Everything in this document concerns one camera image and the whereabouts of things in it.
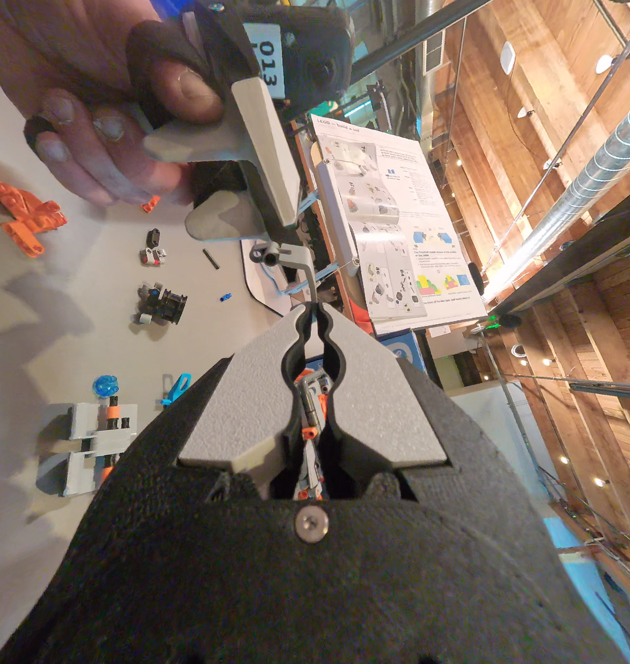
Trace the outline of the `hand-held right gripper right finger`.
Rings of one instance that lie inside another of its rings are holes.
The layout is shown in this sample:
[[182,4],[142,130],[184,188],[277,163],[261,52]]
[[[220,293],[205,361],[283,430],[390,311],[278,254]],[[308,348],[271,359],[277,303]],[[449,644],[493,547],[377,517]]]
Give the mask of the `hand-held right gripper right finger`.
[[318,305],[327,422],[345,471],[443,465],[448,457],[396,356],[332,306]]

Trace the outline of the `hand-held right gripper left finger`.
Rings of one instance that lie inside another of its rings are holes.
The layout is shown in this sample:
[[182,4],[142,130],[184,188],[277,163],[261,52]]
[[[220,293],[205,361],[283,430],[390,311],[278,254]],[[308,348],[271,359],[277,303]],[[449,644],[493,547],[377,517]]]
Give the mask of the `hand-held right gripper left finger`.
[[293,393],[282,361],[298,342],[300,304],[237,351],[179,454],[190,466],[232,473],[280,473],[286,467],[282,434],[293,412]]

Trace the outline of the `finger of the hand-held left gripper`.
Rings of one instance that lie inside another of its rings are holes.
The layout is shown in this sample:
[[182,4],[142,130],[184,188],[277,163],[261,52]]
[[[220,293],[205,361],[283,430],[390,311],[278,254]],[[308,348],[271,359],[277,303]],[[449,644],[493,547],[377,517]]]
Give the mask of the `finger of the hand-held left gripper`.
[[232,83],[218,123],[200,126],[173,120],[148,134],[143,146],[159,162],[240,163],[265,227],[294,226],[300,175],[262,79]]
[[267,240],[258,209],[247,192],[216,192],[186,216],[187,233],[195,240]]

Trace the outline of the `grey connector block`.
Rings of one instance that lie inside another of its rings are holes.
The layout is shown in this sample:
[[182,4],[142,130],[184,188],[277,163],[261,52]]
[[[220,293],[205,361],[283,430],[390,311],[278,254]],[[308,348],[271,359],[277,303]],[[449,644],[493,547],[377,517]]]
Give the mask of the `grey connector block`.
[[288,258],[291,256],[293,245],[276,242],[257,242],[250,249],[248,257],[255,264],[263,264],[268,267],[276,265],[290,266]]

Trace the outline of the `person's left hand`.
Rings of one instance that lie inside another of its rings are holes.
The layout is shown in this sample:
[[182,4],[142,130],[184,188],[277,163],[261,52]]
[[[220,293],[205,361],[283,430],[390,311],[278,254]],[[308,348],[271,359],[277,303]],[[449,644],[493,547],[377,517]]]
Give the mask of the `person's left hand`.
[[52,130],[26,141],[68,191],[104,207],[192,202],[188,163],[153,161],[130,112],[126,40],[161,21],[151,1],[0,1],[0,86]]

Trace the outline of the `blue robot kit box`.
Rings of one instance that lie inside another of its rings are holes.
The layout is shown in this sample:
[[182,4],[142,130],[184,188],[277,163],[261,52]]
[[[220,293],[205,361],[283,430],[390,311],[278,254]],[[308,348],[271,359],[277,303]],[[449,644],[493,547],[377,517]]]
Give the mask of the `blue robot kit box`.
[[428,373],[432,353],[425,332],[411,329],[395,331],[378,335],[377,340],[397,358],[405,359],[417,369]]

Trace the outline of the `cyan brick separator tool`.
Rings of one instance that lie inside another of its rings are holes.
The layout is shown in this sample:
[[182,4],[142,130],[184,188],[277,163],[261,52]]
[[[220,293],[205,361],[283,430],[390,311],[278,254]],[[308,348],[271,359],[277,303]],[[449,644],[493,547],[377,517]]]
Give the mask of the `cyan brick separator tool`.
[[189,389],[192,382],[192,375],[185,372],[178,376],[175,380],[170,390],[167,392],[167,395],[161,400],[161,405],[163,409],[167,409],[172,405],[178,398],[180,398],[186,390]]

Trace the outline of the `toy tracked robot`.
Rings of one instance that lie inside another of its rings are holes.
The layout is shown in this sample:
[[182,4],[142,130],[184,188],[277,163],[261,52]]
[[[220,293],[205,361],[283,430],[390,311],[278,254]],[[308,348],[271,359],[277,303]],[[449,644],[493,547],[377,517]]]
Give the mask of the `toy tracked robot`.
[[333,383],[322,363],[312,362],[298,376],[295,385],[302,400],[303,460],[294,490],[294,500],[328,498],[319,443],[327,424],[327,401]]

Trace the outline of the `book stand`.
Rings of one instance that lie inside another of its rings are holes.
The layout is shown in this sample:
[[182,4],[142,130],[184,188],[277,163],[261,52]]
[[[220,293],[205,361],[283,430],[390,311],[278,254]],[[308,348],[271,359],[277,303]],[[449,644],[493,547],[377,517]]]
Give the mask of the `book stand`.
[[[318,296],[342,308],[355,323],[351,302],[367,310],[360,279],[360,259],[342,207],[336,186],[331,157],[325,157],[314,128],[292,122],[293,135],[288,138],[296,153],[296,165],[305,178],[305,192],[297,217],[299,239],[320,266],[316,271]],[[304,272],[295,278],[286,276],[280,267],[268,267],[250,261],[250,249],[260,240],[242,239],[244,281],[254,300],[283,316],[293,305],[310,296]]]

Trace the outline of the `black toy wheel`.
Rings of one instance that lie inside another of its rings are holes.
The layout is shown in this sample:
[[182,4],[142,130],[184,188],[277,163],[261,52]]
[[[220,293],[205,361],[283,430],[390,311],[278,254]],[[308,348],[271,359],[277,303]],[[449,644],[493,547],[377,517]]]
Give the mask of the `black toy wheel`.
[[187,302],[186,295],[175,294],[161,283],[153,286],[143,284],[138,289],[138,297],[134,321],[138,325],[148,325],[153,321],[177,325]]

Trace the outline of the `black pole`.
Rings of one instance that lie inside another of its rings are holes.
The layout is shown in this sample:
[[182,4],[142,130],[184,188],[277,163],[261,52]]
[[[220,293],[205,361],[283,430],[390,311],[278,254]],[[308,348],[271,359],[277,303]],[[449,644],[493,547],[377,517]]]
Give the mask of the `black pole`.
[[393,62],[423,41],[451,27],[478,11],[490,1],[453,1],[416,23],[403,35],[396,37],[352,64],[350,84],[356,84],[387,63]]

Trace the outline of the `white instruction booklet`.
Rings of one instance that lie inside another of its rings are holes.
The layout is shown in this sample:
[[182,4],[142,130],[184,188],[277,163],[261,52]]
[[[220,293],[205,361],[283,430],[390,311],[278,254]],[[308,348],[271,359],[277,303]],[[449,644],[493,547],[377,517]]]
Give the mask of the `white instruction booklet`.
[[486,309],[417,141],[313,117],[360,259],[379,335],[468,323]]

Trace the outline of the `grey panel assembly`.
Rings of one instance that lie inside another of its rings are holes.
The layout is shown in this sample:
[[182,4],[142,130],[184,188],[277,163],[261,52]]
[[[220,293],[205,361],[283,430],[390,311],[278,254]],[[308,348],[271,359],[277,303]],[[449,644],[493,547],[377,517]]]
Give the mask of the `grey panel assembly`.
[[67,450],[39,463],[36,486],[47,495],[77,497],[95,493],[137,435],[138,406],[120,402],[119,379],[93,381],[94,402],[73,403],[59,422]]

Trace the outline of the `long orange building piece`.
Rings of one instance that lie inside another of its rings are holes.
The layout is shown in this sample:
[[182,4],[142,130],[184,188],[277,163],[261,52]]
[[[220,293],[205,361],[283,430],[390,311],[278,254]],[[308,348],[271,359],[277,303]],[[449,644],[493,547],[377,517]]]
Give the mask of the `long orange building piece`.
[[45,252],[42,243],[27,225],[19,220],[13,222],[4,222],[0,228],[10,237],[10,239],[21,249],[21,251],[30,258],[37,258]]

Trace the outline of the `silver air duct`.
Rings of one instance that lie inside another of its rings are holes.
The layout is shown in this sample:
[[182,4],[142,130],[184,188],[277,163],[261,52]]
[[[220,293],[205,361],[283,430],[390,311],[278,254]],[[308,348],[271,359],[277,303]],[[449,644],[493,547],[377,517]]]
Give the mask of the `silver air duct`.
[[504,266],[485,286],[489,303],[630,172],[630,111]]

